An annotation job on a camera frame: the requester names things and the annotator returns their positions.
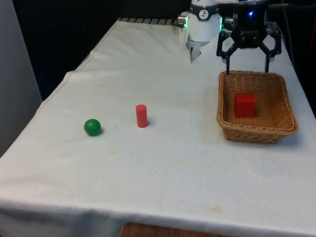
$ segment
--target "woven basket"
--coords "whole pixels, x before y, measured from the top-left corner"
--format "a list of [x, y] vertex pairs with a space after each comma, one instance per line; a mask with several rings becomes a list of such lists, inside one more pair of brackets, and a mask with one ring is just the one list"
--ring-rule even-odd
[[[235, 94], [253, 93], [254, 118], [235, 117]], [[284, 78], [273, 73], [231, 71], [219, 75], [217, 121], [226, 139], [238, 142], [276, 143], [297, 132]]]

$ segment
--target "white tablecloth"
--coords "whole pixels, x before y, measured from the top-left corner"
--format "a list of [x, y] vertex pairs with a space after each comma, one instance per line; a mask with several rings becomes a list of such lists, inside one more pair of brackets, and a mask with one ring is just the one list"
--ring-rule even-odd
[[[190, 63], [178, 29], [117, 22], [0, 159], [2, 237], [117, 237], [125, 222], [234, 236], [316, 236], [316, 120], [290, 60], [299, 132], [276, 145], [225, 140], [217, 39]], [[258, 50], [232, 69], [264, 70]], [[146, 104], [150, 125], [136, 125]], [[83, 130], [98, 119], [100, 136]]]

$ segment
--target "red wooden block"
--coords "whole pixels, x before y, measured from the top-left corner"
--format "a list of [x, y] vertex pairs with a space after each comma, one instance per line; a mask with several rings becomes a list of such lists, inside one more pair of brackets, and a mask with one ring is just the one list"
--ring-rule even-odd
[[235, 95], [235, 117], [253, 118], [256, 113], [256, 98], [252, 93]]

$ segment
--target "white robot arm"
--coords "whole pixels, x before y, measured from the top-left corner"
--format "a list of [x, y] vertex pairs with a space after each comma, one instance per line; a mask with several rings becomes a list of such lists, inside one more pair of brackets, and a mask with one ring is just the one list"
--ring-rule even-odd
[[[266, 22], [269, 0], [192, 0], [190, 13], [186, 13], [185, 27], [189, 31], [187, 47], [194, 61], [200, 54], [199, 48], [218, 35], [217, 56], [227, 63], [229, 73], [230, 56], [238, 48], [260, 48], [266, 55], [266, 69], [270, 61], [281, 54], [281, 32], [276, 23]], [[230, 17], [232, 30], [222, 30], [222, 19]], [[275, 48], [269, 50], [263, 43], [270, 35], [276, 41]], [[231, 37], [234, 44], [228, 51], [222, 50], [223, 42]]]

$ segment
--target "green ball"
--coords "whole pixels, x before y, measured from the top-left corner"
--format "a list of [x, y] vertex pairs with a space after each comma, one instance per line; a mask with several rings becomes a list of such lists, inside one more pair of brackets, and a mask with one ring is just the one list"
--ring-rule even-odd
[[84, 130], [90, 136], [95, 136], [101, 132], [101, 124], [96, 119], [89, 119], [84, 123]]

